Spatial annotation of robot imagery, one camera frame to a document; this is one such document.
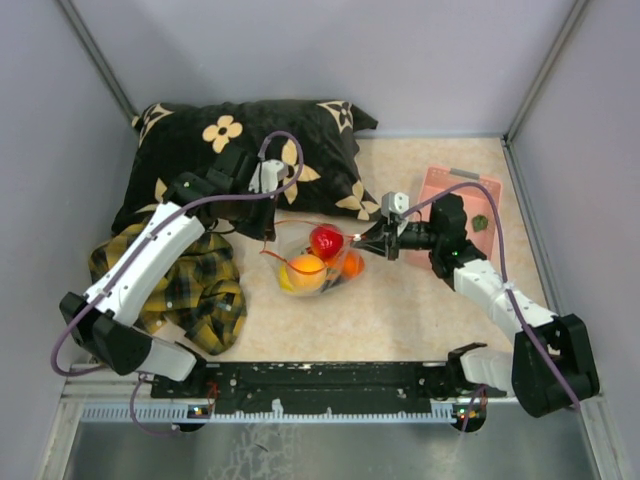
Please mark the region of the orange tangerine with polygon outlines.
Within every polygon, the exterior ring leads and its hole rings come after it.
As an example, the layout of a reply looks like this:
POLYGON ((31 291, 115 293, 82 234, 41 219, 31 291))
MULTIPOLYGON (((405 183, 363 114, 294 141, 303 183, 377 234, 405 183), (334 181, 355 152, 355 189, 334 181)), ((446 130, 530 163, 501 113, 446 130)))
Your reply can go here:
POLYGON ((365 269, 365 261, 356 250, 349 250, 344 257, 341 275, 347 279, 359 276, 365 269))

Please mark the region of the red apple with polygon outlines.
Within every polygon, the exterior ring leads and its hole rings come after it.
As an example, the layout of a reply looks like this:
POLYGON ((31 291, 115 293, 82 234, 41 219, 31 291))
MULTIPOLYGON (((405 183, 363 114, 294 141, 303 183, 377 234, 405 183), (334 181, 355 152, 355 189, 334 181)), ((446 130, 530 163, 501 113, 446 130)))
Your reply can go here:
POLYGON ((322 260, 336 256, 344 245, 340 229, 331 225, 315 227, 309 235, 311 252, 322 260))

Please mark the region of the clear zip top bag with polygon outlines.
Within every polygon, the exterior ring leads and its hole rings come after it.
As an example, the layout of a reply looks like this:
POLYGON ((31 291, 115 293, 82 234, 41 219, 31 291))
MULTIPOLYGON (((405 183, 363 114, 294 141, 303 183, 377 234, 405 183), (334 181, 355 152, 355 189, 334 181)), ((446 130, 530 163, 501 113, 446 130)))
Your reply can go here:
POLYGON ((359 234, 335 224, 285 219, 275 223, 276 238, 260 251, 278 286, 295 297, 314 297, 339 288, 364 272, 366 263, 355 249, 359 234))

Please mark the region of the yellow-orange peach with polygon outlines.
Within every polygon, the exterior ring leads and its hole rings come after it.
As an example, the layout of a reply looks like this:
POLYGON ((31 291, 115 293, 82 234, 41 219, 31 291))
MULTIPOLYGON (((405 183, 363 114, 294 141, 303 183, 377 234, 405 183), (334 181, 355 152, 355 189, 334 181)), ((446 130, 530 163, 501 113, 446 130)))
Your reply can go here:
POLYGON ((318 291, 327 278, 327 266, 319 257, 302 254, 291 259, 287 266, 294 293, 308 294, 318 291))

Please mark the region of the yellow lemon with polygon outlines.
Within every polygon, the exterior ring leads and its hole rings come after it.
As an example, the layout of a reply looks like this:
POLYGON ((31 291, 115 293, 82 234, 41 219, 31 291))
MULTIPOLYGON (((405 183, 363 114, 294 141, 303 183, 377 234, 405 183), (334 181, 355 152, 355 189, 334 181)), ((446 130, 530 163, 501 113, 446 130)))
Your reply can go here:
POLYGON ((286 292, 293 292, 294 291, 294 286, 291 283, 290 279, 289 279, 289 275, 288 275, 288 271, 287 271, 287 266, 282 264, 279 267, 278 270, 278 282, 279 282, 279 287, 286 292))

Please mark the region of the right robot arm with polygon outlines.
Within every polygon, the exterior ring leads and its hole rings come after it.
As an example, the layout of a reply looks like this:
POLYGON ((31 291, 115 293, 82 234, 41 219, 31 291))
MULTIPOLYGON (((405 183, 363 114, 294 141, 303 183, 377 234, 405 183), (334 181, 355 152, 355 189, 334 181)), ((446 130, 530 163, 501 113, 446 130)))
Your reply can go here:
POLYGON ((389 192, 381 217, 354 247, 385 257, 425 251, 434 274, 471 300, 511 342, 511 352, 472 343, 448 355, 448 387, 461 396, 491 387, 515 397, 532 417, 579 408, 600 392, 586 324, 530 300, 497 271, 470 239, 461 196, 446 190, 430 201, 426 221, 412 221, 407 195, 389 192))

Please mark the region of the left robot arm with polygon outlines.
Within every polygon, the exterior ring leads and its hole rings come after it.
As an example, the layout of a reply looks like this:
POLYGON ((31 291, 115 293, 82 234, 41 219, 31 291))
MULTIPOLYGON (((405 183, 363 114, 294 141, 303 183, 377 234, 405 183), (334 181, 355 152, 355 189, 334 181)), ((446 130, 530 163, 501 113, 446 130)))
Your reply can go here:
POLYGON ((58 340, 72 338, 121 376, 160 375, 186 396, 201 394, 208 373, 196 365, 196 354, 137 328, 139 315, 161 278, 204 233, 202 208, 212 206, 220 215, 224 204, 244 203, 270 217, 268 202, 279 193, 287 170, 280 160, 233 150, 202 177, 179 175, 115 265, 83 294, 62 298, 66 328, 58 340))

